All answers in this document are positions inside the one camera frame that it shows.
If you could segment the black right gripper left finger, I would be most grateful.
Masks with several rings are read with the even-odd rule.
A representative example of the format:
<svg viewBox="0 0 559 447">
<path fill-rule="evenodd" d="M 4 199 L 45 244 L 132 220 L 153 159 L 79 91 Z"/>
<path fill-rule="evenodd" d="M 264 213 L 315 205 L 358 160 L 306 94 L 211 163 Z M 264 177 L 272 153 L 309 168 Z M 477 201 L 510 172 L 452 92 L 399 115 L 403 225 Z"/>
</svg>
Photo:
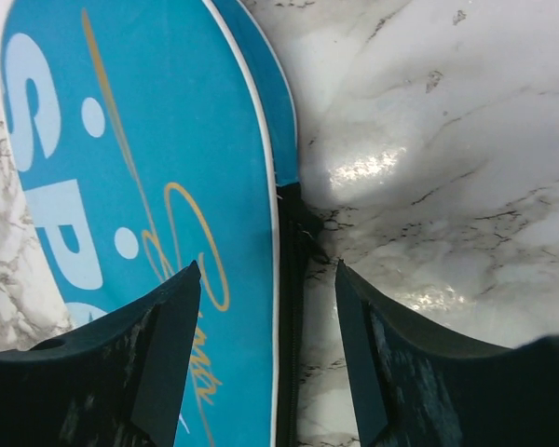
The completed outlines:
<svg viewBox="0 0 559 447">
<path fill-rule="evenodd" d="M 0 446 L 172 446 L 199 301 L 191 264 L 76 330 L 0 352 Z"/>
</svg>

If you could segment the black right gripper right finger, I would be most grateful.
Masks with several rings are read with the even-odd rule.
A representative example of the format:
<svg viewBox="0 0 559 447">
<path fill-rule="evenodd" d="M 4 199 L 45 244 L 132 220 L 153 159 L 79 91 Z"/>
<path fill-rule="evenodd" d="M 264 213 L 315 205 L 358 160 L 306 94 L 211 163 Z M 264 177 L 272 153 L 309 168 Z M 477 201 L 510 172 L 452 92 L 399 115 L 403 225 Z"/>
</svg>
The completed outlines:
<svg viewBox="0 0 559 447">
<path fill-rule="evenodd" d="M 335 293 L 364 446 L 559 446 L 559 335 L 506 348 L 454 332 L 345 264 Z"/>
</svg>

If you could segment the blue Sport racket bag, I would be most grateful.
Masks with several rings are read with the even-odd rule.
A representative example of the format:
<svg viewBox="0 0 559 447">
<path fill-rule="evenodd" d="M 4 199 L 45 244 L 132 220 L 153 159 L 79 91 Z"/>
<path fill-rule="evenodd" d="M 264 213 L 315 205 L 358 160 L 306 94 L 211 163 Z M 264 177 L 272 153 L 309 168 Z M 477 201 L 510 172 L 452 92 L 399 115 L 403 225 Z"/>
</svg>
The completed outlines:
<svg viewBox="0 0 559 447">
<path fill-rule="evenodd" d="M 0 55 L 22 190 L 75 322 L 189 264 L 179 446 L 297 443 L 304 204 L 280 62 L 239 1 L 16 1 Z"/>
</svg>

